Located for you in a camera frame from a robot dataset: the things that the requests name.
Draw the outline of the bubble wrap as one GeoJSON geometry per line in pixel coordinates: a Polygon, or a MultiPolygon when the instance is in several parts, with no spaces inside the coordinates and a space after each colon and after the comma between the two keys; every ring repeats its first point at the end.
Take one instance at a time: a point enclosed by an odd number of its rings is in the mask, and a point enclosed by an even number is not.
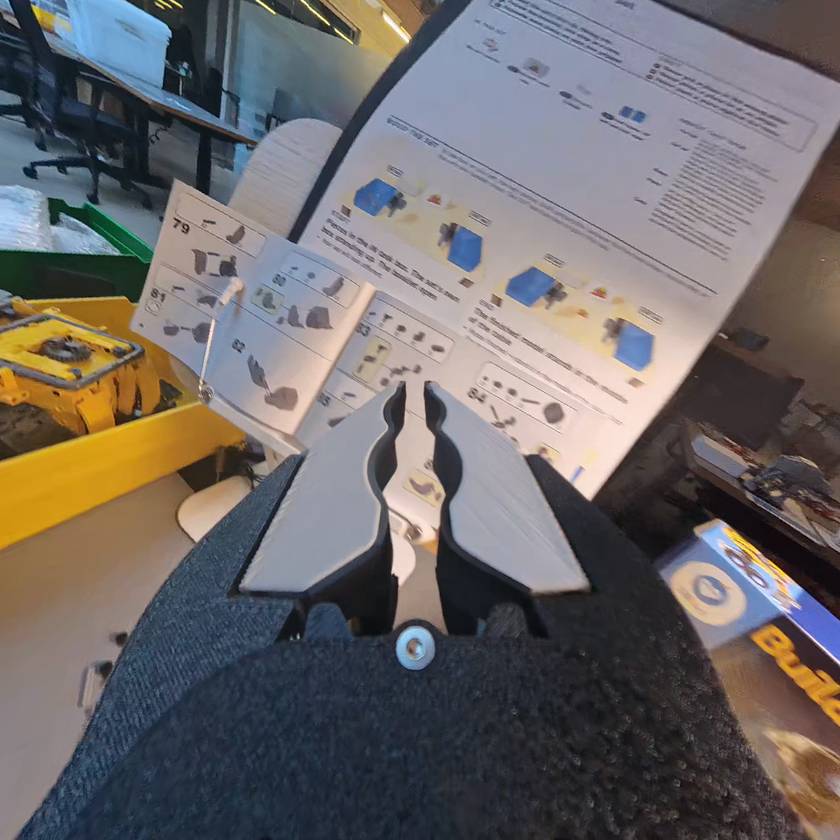
{"type": "Polygon", "coordinates": [[[51,222],[47,197],[19,185],[1,187],[1,250],[82,256],[121,256],[92,227],[60,212],[51,222]]]}

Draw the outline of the wooden office table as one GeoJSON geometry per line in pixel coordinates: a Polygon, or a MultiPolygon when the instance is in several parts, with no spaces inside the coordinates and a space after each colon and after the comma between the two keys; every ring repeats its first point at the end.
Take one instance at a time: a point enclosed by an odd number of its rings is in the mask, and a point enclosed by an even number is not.
{"type": "Polygon", "coordinates": [[[141,119],[149,121],[151,112],[166,113],[195,132],[198,136],[195,188],[201,193],[209,195],[211,192],[213,140],[241,144],[250,150],[259,143],[253,130],[235,127],[184,97],[156,88],[131,75],[100,66],[78,54],[59,38],[48,36],[47,43],[53,53],[61,56],[73,70],[79,71],[86,81],[105,86],[111,92],[120,90],[121,99],[127,101],[134,111],[140,112],[141,119]]]}

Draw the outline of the yellow plastic bin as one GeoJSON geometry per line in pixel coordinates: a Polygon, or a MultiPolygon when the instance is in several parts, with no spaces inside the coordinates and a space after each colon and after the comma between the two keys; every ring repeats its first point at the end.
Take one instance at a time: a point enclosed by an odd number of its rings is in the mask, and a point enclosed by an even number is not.
{"type": "Polygon", "coordinates": [[[130,329],[135,305],[125,297],[24,301],[140,343],[159,377],[182,391],[175,406],[94,434],[2,460],[1,547],[34,537],[185,468],[245,434],[201,404],[175,375],[168,353],[130,329]]]}

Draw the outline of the white printed task sheet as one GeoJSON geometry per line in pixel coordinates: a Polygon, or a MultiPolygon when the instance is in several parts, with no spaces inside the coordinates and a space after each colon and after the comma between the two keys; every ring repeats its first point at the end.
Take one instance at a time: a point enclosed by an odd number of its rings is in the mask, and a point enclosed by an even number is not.
{"type": "Polygon", "coordinates": [[[768,256],[827,75],[658,2],[471,2],[301,236],[592,412],[593,498],[768,256]]]}

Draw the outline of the cluttered side table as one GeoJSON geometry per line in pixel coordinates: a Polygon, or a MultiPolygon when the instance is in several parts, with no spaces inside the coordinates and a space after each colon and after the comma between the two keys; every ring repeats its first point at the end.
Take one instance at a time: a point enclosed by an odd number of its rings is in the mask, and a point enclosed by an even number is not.
{"type": "Polygon", "coordinates": [[[838,412],[760,352],[714,339],[686,380],[689,471],[744,516],[838,569],[838,412]]]}

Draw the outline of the black backing board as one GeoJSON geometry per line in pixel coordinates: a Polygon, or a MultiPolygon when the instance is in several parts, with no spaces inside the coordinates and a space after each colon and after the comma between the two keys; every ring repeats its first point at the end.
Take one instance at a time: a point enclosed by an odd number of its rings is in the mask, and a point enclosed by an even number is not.
{"type": "Polygon", "coordinates": [[[400,80],[404,78],[405,74],[431,49],[434,42],[456,21],[459,15],[465,12],[470,4],[470,1],[442,2],[373,85],[360,106],[356,109],[347,127],[342,131],[307,195],[302,209],[287,236],[292,243],[297,245],[301,242],[301,236],[303,236],[309,226],[336,171],[340,168],[343,159],[350,151],[353,143],[357,140],[362,129],[372,119],[377,109],[383,104],[383,101],[386,100],[400,80]]]}

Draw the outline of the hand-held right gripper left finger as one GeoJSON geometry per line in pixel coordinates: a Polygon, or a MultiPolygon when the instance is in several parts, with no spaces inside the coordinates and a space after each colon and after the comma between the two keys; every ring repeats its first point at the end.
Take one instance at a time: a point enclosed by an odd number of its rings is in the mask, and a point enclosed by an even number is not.
{"type": "Polygon", "coordinates": [[[405,418],[399,381],[305,454],[240,582],[249,594],[315,594],[390,536],[384,489],[405,418]]]}

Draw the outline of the white storage box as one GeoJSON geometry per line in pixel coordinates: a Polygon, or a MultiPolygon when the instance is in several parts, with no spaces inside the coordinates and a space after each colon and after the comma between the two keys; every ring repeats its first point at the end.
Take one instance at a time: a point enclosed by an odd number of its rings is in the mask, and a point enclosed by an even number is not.
{"type": "Polygon", "coordinates": [[[162,89],[169,26],[126,1],[68,1],[72,38],[84,58],[162,89]]]}

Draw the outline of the green crate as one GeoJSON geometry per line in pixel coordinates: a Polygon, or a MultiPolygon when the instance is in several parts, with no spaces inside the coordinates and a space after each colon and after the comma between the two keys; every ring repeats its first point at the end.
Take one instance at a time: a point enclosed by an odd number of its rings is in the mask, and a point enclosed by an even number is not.
{"type": "Polygon", "coordinates": [[[74,206],[57,197],[47,199],[51,222],[57,222],[60,212],[71,215],[105,237],[121,256],[2,251],[2,290],[33,299],[117,296],[137,301],[153,248],[90,203],[74,206]]]}

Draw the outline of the open instruction booklet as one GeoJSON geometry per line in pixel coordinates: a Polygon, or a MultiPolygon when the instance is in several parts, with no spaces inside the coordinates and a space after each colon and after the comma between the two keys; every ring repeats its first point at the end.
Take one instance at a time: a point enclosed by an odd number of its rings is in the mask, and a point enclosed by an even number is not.
{"type": "Polygon", "coordinates": [[[594,415],[584,404],[182,182],[171,189],[132,330],[198,375],[202,401],[279,459],[404,382],[385,498],[405,529],[436,529],[444,500],[427,381],[569,480],[589,457],[583,433],[594,415]]]}

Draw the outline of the blue robot kit box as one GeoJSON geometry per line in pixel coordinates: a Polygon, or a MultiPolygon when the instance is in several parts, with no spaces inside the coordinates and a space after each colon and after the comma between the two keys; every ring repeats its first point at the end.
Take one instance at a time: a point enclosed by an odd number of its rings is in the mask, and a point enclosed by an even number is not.
{"type": "Polygon", "coordinates": [[[656,568],[765,773],[810,838],[839,838],[839,623],[720,520],[656,568]]]}

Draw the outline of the grey desk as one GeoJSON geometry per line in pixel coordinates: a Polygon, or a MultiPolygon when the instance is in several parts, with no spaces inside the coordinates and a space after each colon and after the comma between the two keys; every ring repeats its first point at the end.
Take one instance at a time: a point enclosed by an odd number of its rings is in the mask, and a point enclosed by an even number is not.
{"type": "Polygon", "coordinates": [[[1,834],[15,838],[57,781],[92,716],[84,666],[133,630],[193,547],[177,473],[2,550],[1,834]]]}

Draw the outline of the yellow tracked brick model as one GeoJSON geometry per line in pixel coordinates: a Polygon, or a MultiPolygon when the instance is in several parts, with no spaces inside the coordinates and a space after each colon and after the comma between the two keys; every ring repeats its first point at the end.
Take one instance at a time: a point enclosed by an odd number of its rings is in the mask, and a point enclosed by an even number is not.
{"type": "Polygon", "coordinates": [[[141,344],[2,300],[2,460],[171,410],[181,398],[141,344]]]}

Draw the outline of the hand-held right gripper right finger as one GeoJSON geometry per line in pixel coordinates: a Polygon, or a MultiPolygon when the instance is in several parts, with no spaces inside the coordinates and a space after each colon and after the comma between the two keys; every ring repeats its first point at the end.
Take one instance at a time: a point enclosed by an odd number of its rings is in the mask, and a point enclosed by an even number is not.
{"type": "Polygon", "coordinates": [[[427,381],[423,396],[444,490],[440,544],[523,594],[588,592],[581,563],[517,446],[440,384],[427,381]]]}

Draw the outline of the black office chair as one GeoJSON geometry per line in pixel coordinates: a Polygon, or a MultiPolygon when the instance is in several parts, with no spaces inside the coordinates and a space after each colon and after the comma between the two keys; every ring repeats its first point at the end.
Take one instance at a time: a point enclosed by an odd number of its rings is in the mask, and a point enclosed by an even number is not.
{"type": "Polygon", "coordinates": [[[38,168],[54,168],[60,174],[70,169],[85,169],[91,175],[89,203],[98,205],[100,176],[118,182],[125,192],[135,193],[143,208],[151,210],[152,200],[138,183],[140,175],[133,166],[139,153],[146,149],[134,126],[116,119],[99,107],[66,94],[66,69],[61,57],[53,52],[30,2],[10,3],[18,27],[30,47],[35,79],[31,90],[31,107],[38,126],[63,135],[82,153],[47,161],[32,161],[23,168],[24,175],[38,178],[38,168]]]}

